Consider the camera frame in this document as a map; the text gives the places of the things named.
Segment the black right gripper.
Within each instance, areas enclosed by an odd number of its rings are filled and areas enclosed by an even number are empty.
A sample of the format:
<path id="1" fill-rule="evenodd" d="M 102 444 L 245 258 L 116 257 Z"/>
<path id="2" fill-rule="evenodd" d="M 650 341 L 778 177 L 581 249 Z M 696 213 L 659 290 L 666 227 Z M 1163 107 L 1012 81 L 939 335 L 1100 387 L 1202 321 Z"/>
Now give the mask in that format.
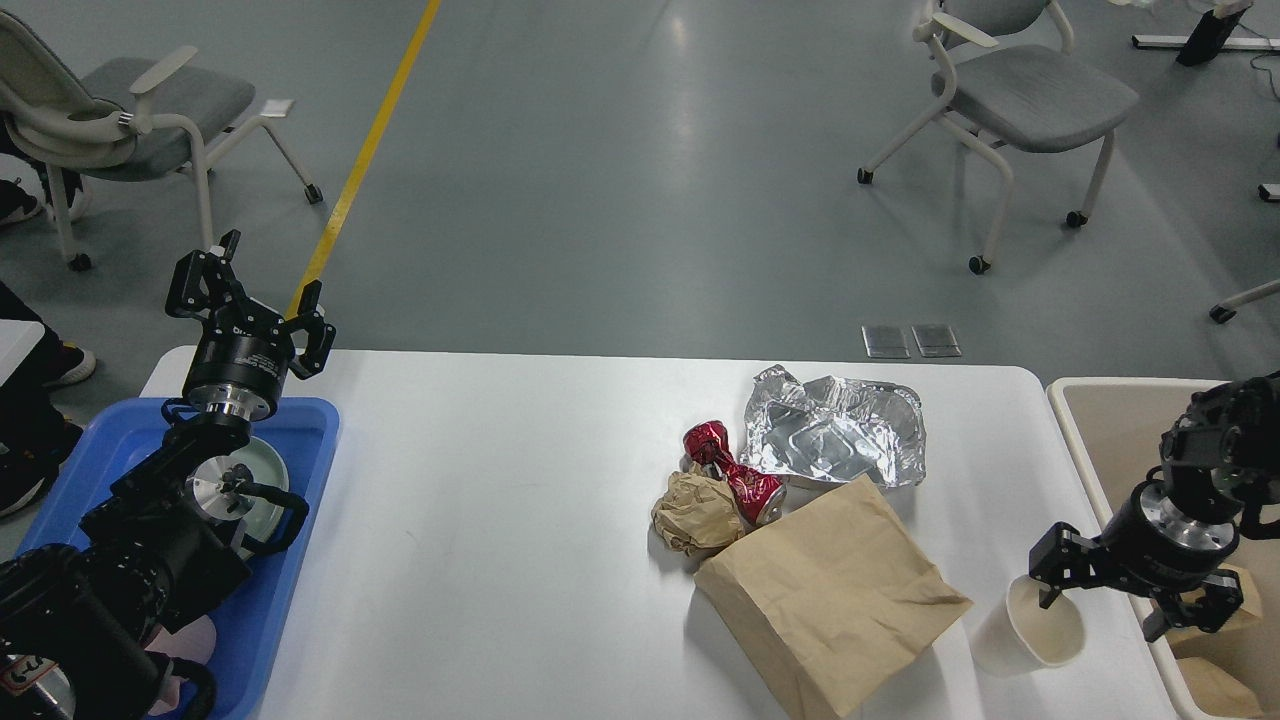
<path id="1" fill-rule="evenodd" d="M 1155 601 L 1142 621 L 1148 643 L 1174 628 L 1213 634 L 1244 602 L 1239 575 L 1210 575 L 1240 543 L 1235 516 L 1242 510 L 1228 500 L 1204 521 L 1176 506 L 1162 482 L 1144 480 L 1110 518 L 1100 542 L 1065 521 L 1036 542 L 1029 578 L 1043 585 L 1037 603 L 1047 610 L 1066 589 L 1108 587 Z M 1184 601 L 1179 592 L 1196 587 L 1201 596 Z"/>

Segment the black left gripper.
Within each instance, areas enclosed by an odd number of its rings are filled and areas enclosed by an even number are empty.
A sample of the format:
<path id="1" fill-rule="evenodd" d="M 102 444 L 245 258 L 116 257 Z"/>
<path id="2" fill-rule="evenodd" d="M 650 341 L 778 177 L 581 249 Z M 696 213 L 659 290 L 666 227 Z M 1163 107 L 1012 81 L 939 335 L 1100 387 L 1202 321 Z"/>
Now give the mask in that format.
<path id="1" fill-rule="evenodd" d="M 306 380 L 320 374 L 337 337 L 320 307 L 321 281 L 310 281 L 291 318 L 260 325 L 260 304 L 232 266 L 241 241 L 228 231 L 211 249 L 195 250 L 175 264 L 164 311 L 202 327 L 180 397 L 206 413 L 265 420 L 278 410 L 288 368 Z M 296 350 L 293 336 L 305 336 Z"/>

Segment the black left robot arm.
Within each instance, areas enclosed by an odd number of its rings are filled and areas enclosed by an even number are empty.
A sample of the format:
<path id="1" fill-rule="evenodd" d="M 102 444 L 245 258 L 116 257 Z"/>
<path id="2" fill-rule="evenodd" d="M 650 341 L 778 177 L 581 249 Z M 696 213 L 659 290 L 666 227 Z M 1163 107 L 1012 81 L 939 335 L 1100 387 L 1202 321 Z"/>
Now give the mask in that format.
<path id="1" fill-rule="evenodd" d="M 312 493 L 244 462 L 288 375 L 319 374 L 335 338 L 310 282 L 292 318 L 251 297 L 228 231 L 174 270 L 165 310 L 202 327 L 186 382 L 163 402 L 157 447 L 79 520 L 87 544 L 47 543 L 3 564 L 3 716 L 142 719 L 178 705 L 206 719 L 218 680 L 204 660 L 156 647 L 214 614 L 253 560 L 303 542 Z"/>

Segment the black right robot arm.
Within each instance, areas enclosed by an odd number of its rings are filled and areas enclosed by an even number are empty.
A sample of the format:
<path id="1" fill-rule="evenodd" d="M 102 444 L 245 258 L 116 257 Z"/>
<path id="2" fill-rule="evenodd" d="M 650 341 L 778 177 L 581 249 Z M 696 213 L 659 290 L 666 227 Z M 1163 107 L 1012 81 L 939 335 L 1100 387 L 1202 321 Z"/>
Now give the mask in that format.
<path id="1" fill-rule="evenodd" d="M 1277 375 L 1194 393 L 1158 445 L 1151 468 L 1093 538 L 1059 521 L 1032 547 L 1030 579 L 1050 609 L 1068 589 L 1107 587 L 1153 601 L 1142 624 L 1219 632 L 1244 602 L 1222 564 L 1242 539 L 1274 541 L 1262 511 L 1279 501 Z"/>

